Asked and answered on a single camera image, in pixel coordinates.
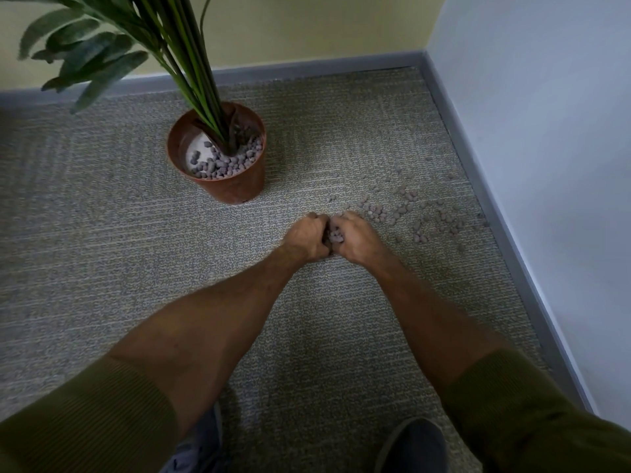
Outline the person's grey left shoe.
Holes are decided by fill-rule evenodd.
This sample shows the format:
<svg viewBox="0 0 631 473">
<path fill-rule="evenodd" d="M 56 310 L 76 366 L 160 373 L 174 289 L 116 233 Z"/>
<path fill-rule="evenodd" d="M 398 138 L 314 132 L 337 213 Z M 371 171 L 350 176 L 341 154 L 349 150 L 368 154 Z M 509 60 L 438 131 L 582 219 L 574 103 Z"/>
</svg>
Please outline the person's grey left shoe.
<svg viewBox="0 0 631 473">
<path fill-rule="evenodd" d="M 177 445 L 160 473 L 228 473 L 229 464 L 223 448 L 222 411 L 216 402 Z"/>
</svg>

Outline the clay pebbles in pot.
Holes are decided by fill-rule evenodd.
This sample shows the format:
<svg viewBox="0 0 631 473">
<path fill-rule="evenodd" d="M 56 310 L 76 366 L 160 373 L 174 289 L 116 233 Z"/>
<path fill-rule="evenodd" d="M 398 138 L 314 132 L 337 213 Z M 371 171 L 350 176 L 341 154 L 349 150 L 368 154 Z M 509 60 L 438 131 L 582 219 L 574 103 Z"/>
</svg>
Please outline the clay pebbles in pot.
<svg viewBox="0 0 631 473">
<path fill-rule="evenodd" d="M 234 156 L 222 154 L 206 134 L 193 138 L 185 153 L 184 167 L 198 179 L 221 180 L 252 167 L 263 153 L 263 137 L 253 135 L 238 147 Z"/>
</svg>

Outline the person's left forearm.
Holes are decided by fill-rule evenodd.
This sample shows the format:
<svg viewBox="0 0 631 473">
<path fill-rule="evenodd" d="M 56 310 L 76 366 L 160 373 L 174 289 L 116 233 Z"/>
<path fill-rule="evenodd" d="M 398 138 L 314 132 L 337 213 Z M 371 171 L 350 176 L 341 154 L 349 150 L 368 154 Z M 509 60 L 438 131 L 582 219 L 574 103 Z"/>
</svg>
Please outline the person's left forearm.
<svg viewBox="0 0 631 473">
<path fill-rule="evenodd" d="M 165 395 L 181 437 L 218 399 L 293 275 L 328 254 L 323 245 L 284 243 L 239 274 L 170 302 L 106 356 L 133 366 Z"/>
</svg>

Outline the terracotta plastic plant pot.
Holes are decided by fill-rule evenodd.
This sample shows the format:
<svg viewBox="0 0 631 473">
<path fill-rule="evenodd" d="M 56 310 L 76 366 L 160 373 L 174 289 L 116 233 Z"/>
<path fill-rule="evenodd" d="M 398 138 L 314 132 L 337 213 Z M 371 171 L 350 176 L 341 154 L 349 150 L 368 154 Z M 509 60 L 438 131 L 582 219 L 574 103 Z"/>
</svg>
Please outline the terracotta plastic plant pot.
<svg viewBox="0 0 631 473">
<path fill-rule="evenodd" d="M 171 164 L 217 201 L 243 204 L 257 197 L 265 180 L 266 129 L 261 118 L 248 107 L 223 102 L 232 115 L 237 148 L 229 155 L 202 129 L 196 112 L 183 114 L 167 137 Z"/>
</svg>

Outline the person's left hand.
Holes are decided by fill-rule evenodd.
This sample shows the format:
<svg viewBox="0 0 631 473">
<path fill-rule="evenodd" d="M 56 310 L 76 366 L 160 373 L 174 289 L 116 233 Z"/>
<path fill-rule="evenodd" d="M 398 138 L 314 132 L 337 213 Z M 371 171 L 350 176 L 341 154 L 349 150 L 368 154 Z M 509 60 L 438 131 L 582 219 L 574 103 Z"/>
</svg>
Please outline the person's left hand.
<svg viewBox="0 0 631 473">
<path fill-rule="evenodd" d="M 296 221 L 282 239 L 281 246 L 291 252 L 300 263 L 324 260 L 329 249 L 322 243 L 323 231 L 313 231 L 307 223 L 307 215 Z"/>
</svg>

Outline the olive green sweater sleeve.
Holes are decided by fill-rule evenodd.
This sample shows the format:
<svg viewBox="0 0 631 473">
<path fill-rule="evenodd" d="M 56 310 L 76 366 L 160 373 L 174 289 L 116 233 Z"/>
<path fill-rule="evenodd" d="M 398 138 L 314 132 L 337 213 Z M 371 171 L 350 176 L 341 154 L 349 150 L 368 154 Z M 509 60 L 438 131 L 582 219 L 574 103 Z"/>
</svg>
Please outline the olive green sweater sleeve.
<svg viewBox="0 0 631 473">
<path fill-rule="evenodd" d="M 631 432 L 578 409 L 514 350 L 477 361 L 441 401 L 483 473 L 631 473 Z"/>
<path fill-rule="evenodd" d="M 0 422 L 0 473 L 159 473 L 179 437 L 154 382 L 102 358 Z"/>
</svg>

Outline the person's right hand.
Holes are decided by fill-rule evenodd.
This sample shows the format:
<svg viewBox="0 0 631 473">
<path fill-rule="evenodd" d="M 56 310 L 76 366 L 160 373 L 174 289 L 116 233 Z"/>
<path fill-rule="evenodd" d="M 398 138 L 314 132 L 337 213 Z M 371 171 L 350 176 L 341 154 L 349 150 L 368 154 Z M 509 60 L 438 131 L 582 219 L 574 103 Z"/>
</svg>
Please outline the person's right hand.
<svg viewBox="0 0 631 473">
<path fill-rule="evenodd" d="M 367 270 L 392 257 L 392 252 L 366 220 L 365 228 L 360 232 L 343 233 L 343 236 L 344 243 L 335 254 Z"/>
</svg>

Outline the scattered clay pebbles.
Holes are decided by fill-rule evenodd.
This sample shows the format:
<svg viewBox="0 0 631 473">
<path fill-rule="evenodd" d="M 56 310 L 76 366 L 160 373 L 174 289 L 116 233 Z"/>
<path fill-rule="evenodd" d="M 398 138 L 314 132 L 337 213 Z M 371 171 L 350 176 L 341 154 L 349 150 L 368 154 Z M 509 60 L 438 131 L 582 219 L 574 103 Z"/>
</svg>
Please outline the scattered clay pebbles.
<svg viewBox="0 0 631 473">
<path fill-rule="evenodd" d="M 314 161 L 321 204 L 354 210 L 395 244 L 445 257 L 494 254 L 490 222 L 453 150 Z"/>
</svg>

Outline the handful of clay pebbles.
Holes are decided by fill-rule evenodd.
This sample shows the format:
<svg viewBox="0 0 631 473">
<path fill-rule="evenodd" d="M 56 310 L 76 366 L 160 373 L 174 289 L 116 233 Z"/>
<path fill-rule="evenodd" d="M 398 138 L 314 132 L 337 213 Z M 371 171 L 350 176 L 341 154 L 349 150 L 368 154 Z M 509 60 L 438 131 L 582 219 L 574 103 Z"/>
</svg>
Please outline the handful of clay pebbles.
<svg viewBox="0 0 631 473">
<path fill-rule="evenodd" d="M 322 243 L 329 249 L 329 254 L 335 254 L 344 243 L 342 231 L 335 226 L 327 225 L 322 234 Z"/>
</svg>

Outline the person's right forearm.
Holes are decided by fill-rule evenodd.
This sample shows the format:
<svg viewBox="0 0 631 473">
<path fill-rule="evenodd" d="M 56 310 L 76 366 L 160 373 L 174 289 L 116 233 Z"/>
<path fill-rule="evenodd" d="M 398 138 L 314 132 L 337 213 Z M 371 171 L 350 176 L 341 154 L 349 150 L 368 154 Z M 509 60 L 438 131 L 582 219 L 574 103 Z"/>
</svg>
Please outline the person's right forearm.
<svg viewBox="0 0 631 473">
<path fill-rule="evenodd" d="M 422 373 L 439 395 L 472 365 L 509 344 L 437 294 L 389 250 L 362 262 L 389 300 Z"/>
</svg>

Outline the grey skirting board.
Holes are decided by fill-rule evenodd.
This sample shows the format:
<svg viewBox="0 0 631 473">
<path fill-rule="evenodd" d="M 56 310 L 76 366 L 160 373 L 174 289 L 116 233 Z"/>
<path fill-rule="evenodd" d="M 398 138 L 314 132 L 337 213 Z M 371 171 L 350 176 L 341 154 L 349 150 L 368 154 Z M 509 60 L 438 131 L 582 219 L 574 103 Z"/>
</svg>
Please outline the grey skirting board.
<svg viewBox="0 0 631 473">
<path fill-rule="evenodd" d="M 523 300 L 415 68 L 221 87 L 268 129 L 266 182 L 240 206 L 167 158 L 174 90 L 0 104 L 0 419 L 70 379 L 177 297 L 238 273 L 309 211 L 412 212 L 380 235 L 439 292 L 499 330 L 579 400 Z"/>
</svg>

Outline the green palm plant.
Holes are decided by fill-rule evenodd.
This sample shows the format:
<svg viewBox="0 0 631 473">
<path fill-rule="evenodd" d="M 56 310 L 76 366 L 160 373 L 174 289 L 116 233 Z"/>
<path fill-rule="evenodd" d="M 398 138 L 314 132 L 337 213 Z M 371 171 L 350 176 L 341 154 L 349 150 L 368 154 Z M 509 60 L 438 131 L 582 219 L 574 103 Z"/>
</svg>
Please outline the green palm plant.
<svg viewBox="0 0 631 473">
<path fill-rule="evenodd" d="M 60 9 L 24 31 L 18 59 L 52 63 L 59 73 L 42 91 L 61 93 L 86 84 L 72 113 L 92 105 L 152 56 L 193 107 L 193 125 L 225 156 L 241 145 L 235 108 L 222 106 L 204 42 L 203 24 L 211 0 L 196 17 L 190 0 L 0 0 L 55 4 Z"/>
</svg>

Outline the person's dark right shoe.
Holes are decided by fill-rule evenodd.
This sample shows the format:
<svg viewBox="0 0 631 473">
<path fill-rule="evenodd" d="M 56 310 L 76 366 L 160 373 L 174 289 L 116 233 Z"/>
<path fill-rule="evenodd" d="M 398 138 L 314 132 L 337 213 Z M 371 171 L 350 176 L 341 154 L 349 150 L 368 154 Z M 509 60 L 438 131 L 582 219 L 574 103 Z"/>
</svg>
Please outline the person's dark right shoe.
<svg viewBox="0 0 631 473">
<path fill-rule="evenodd" d="M 384 442 L 374 473 L 450 473 L 447 453 L 444 434 L 434 422 L 410 418 Z"/>
</svg>

